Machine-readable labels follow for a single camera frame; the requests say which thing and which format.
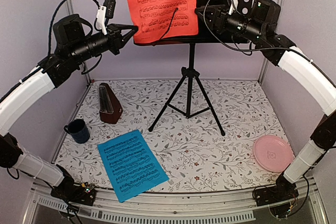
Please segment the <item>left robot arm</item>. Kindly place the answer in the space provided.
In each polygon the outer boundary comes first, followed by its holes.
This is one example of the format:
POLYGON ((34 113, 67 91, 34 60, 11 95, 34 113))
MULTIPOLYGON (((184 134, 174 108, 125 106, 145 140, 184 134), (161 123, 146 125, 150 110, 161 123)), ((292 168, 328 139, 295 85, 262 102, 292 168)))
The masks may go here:
POLYGON ((63 167, 28 152, 9 132, 28 108, 68 80, 83 62, 106 51, 119 54, 138 31, 134 25, 101 23, 98 33, 85 34, 83 25, 90 26, 90 23, 78 14, 56 22, 52 27, 57 42, 55 52, 41 60, 28 76, 1 98, 1 167, 14 168, 44 181, 52 188, 53 197, 90 205, 96 195, 93 185, 76 185, 63 167))

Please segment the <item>brown wooden metronome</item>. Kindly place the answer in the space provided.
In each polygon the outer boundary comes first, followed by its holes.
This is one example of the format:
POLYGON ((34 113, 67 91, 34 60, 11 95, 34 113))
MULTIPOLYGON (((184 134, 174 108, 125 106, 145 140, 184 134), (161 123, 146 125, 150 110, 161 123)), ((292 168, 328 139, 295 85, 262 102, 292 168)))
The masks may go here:
POLYGON ((98 87, 99 115, 104 123, 116 124, 123 112, 121 103, 107 83, 101 83, 98 87))

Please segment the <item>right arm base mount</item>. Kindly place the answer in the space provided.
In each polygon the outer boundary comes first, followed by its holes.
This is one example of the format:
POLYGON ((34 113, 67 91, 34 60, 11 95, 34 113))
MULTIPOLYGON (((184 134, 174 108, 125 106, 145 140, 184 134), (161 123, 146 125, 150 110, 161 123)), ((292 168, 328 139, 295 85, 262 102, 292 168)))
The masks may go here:
POLYGON ((273 186, 258 186, 254 188, 252 197, 257 206, 271 205, 286 201, 283 206, 275 206, 270 208, 271 214, 278 219, 285 219, 294 215, 294 207, 297 206, 297 198, 299 193, 296 189, 296 183, 276 182, 273 186))

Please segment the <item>red sheet music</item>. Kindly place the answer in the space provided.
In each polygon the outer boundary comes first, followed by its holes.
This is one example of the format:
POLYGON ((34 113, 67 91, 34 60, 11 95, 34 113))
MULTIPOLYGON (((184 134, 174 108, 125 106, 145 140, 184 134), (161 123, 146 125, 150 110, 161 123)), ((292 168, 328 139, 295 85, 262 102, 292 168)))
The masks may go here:
POLYGON ((196 0, 127 0, 136 44, 198 34, 196 0))

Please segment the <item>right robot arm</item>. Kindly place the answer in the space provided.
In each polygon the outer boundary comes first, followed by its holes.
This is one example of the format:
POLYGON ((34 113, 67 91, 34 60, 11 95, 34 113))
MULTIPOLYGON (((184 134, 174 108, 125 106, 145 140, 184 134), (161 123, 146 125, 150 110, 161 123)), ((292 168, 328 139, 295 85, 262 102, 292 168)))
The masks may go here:
POLYGON ((276 179, 271 190, 276 201, 293 193, 295 182, 335 145, 335 84, 293 41, 275 32, 280 11, 281 7, 272 0, 254 0, 248 15, 230 10, 226 5, 206 4, 195 9, 214 37, 231 32, 251 41, 255 51, 261 51, 269 62, 298 81, 324 112, 308 143, 276 179))

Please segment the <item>blue sheet music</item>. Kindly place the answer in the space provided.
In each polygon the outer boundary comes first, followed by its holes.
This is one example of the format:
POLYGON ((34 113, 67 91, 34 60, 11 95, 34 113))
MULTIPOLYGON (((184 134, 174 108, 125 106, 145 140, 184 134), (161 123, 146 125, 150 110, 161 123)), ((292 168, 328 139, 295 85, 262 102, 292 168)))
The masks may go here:
POLYGON ((98 151, 119 202, 169 179, 139 130, 99 144, 98 151))

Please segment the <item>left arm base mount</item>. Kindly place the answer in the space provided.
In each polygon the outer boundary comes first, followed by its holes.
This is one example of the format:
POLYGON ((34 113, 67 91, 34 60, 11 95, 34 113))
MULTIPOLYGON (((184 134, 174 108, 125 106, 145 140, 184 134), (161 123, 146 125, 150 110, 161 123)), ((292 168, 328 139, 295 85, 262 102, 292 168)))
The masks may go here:
POLYGON ((93 206, 96 194, 97 191, 95 189, 75 185, 73 182, 62 182, 59 186, 53 187, 50 193, 51 196, 65 200, 66 202, 86 206, 93 206))

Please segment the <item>black music stand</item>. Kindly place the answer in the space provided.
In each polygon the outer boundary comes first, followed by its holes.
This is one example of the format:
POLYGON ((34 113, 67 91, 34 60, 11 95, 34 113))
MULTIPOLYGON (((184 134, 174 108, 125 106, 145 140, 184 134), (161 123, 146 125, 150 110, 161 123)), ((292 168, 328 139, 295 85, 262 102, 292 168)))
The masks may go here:
POLYGON ((149 62, 156 62, 156 67, 149 63, 145 66, 151 73, 157 73, 160 77, 167 77, 177 69, 175 63, 184 56, 188 56, 188 67, 182 67, 182 77, 169 97, 162 102, 162 109, 158 113, 149 131, 161 119, 166 109, 180 113, 187 119, 210 111, 212 120, 215 121, 221 135, 225 135, 224 129, 210 101, 208 91, 204 89, 199 79, 201 73, 208 77, 232 80, 257 80, 257 73, 261 66, 261 58, 253 52, 240 52, 238 49, 229 49, 223 43, 234 44, 247 41, 238 38, 230 32, 213 36, 202 20, 198 22, 199 32, 194 36, 179 36, 164 38, 151 44, 138 44, 137 52, 142 57, 149 57, 149 62), (193 82, 197 85, 206 101, 206 107, 192 113, 193 82))

